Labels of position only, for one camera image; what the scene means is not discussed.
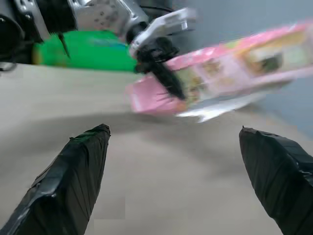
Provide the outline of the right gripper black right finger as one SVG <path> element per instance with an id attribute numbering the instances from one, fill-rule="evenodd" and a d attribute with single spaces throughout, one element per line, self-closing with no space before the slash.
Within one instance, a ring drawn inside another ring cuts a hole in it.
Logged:
<path id="1" fill-rule="evenodd" d="M 285 235 L 313 233 L 313 158 L 288 138 L 243 127 L 243 162 L 263 208 Z"/>

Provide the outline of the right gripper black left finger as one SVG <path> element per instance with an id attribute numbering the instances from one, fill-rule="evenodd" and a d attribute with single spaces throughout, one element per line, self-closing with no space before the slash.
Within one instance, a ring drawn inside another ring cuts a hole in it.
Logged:
<path id="1" fill-rule="evenodd" d="M 2 235 L 83 235 L 100 192 L 111 131 L 100 124 L 70 138 L 35 179 Z"/>

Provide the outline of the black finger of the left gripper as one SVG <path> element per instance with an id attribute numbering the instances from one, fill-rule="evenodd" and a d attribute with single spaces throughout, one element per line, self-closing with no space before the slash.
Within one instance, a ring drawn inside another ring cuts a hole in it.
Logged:
<path id="1" fill-rule="evenodd" d="M 164 63 L 151 62 L 151 72 L 169 94 L 185 100 L 180 80 Z"/>

